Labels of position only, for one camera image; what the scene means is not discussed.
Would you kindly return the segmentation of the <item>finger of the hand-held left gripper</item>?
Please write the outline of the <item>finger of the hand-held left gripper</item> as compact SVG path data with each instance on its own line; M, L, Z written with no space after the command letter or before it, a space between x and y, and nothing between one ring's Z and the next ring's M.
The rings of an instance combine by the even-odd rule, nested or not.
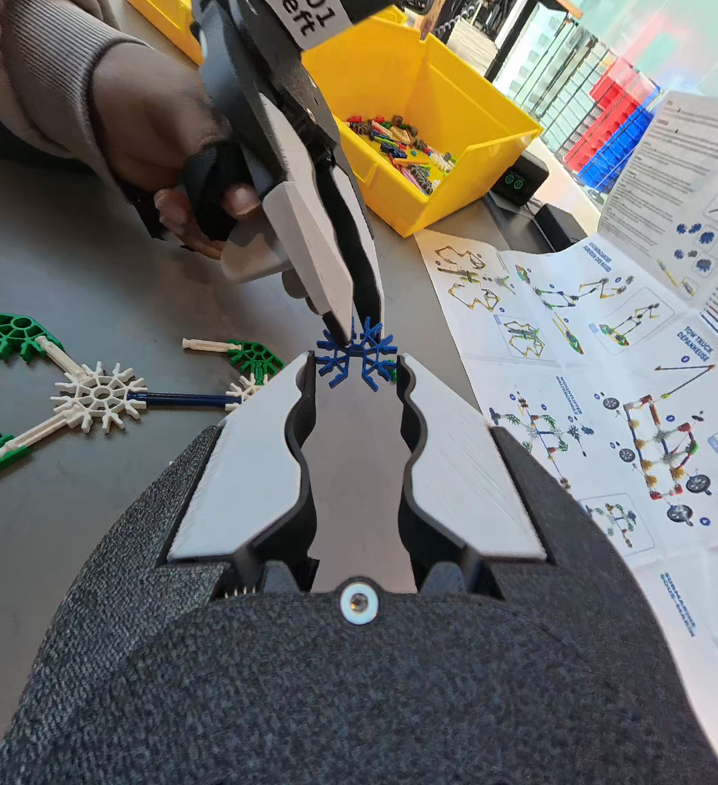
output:
M334 335L348 337L353 315L370 325L385 320L384 289L375 241L352 178L336 162L320 164L320 198L332 230L326 232L320 282L325 317Z
M354 284L316 187L310 154L283 112L261 95L283 169L283 180L262 200L263 210L316 312L336 341L352 331Z

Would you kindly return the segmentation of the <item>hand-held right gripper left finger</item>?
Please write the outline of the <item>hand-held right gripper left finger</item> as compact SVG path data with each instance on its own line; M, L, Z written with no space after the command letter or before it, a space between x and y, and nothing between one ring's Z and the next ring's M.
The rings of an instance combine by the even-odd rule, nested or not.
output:
M241 585L256 584L268 561L307 564L316 510L303 446L315 393L306 351L227 414L177 511L167 564L228 564Z

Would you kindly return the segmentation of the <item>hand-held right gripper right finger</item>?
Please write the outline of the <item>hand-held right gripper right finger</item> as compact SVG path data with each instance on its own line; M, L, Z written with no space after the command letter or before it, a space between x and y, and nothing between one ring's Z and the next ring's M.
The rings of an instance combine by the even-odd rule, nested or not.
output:
M410 451L397 515L420 593L500 593L490 564L545 564L547 551L478 410L412 355L397 357Z

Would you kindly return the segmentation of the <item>pile of colourful toy pieces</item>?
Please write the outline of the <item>pile of colourful toy pieces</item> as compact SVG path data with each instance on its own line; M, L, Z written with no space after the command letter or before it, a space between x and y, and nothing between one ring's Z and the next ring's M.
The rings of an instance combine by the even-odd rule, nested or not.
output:
M427 143L418 128L408 123L402 114L394 114L389 119L381 114L353 114L346 119L346 124L426 197L432 196L455 168L455 157Z

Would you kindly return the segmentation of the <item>blue toy connector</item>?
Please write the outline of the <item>blue toy connector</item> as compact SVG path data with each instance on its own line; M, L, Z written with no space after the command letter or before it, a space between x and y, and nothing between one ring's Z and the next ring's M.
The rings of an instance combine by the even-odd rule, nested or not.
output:
M369 317L364 320L361 330L352 328L350 344L342 347L324 329L324 338L316 347L325 354L315 357L318 374L328 377L329 387L334 388L350 374L351 362L355 359L361 366L361 379L374 391L379 390L378 380L389 381L389 369L397 367L397 347L393 335L384 333L384 324L372 324Z

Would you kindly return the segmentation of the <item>yellow plastic bin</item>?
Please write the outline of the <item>yellow plastic bin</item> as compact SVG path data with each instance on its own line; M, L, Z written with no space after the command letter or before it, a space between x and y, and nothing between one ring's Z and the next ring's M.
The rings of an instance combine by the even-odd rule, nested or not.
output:
M541 135L542 127L470 65L430 35L392 20L394 9L305 54L304 66L333 110L342 147L364 201L400 236L409 237L482 197ZM434 155L452 155L446 173L428 156L433 194L393 165L380 141L360 136L348 119L399 114Z

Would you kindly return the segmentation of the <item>white green blue toy assembly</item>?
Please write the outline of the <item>white green blue toy assembly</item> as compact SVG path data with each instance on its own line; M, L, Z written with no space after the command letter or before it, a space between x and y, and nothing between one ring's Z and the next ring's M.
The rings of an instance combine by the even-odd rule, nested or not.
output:
M218 354L239 371L239 381L223 394L185 394L150 391L132 368L117 363L106 368L77 363L40 322L26 315L0 312L0 359L20 357L25 362L41 357L56 365L64 381L55 384L52 415L14 436L0 431L0 472L27 456L40 442L63 428L89 434L99 427L104 434L125 428L125 418L141 418L149 407L213 408L229 413L240 407L279 374L285 363L256 341L182 339L182 349Z

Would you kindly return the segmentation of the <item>person's left forearm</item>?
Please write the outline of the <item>person's left forearm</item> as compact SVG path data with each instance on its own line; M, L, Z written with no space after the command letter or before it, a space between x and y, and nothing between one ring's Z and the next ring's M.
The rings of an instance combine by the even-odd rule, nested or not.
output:
M0 123L116 187L91 118L91 79L123 32L108 2L0 1Z

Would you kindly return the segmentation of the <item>person's left hand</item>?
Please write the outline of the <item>person's left hand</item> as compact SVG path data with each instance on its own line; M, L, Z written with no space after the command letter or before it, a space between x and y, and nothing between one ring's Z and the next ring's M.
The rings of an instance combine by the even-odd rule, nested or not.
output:
M183 246L218 260L225 243L200 230L179 187L187 161L231 135L200 76L146 45L120 43L101 57L90 87L111 174L151 195L156 218Z

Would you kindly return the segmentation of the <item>black cube device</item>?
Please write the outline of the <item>black cube device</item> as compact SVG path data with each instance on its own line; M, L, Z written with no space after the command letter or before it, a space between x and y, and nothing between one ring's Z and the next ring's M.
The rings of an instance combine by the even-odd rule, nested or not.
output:
M548 179L549 173L546 162L528 151L522 152L493 184L491 193L514 206L525 206Z

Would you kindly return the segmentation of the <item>black power adapter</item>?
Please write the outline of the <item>black power adapter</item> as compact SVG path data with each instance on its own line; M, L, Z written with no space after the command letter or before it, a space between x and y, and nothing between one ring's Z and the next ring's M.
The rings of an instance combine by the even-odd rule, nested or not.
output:
M588 237L569 212L550 203L541 206L535 213L533 221L555 252L567 250Z

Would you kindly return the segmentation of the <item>folded paper instruction sheet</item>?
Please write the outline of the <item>folded paper instruction sheet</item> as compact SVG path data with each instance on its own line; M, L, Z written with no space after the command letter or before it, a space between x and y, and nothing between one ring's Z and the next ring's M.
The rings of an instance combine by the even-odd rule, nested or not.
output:
M667 93L566 250L415 239L482 412L626 560L718 754L718 98Z

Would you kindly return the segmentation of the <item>stack of blue storage bins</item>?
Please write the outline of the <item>stack of blue storage bins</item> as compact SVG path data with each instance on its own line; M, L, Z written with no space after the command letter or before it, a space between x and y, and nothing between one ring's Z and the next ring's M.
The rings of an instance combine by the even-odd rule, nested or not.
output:
M591 191L608 194L617 182L639 141L653 121L646 101L604 143L577 174L578 182Z

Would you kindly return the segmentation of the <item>stack of red storage bins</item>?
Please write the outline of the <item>stack of red storage bins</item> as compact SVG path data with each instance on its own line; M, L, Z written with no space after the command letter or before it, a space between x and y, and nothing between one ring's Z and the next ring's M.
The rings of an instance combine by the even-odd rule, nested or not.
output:
M593 107L565 142L566 169L579 173L657 88L627 59L617 58L590 88Z

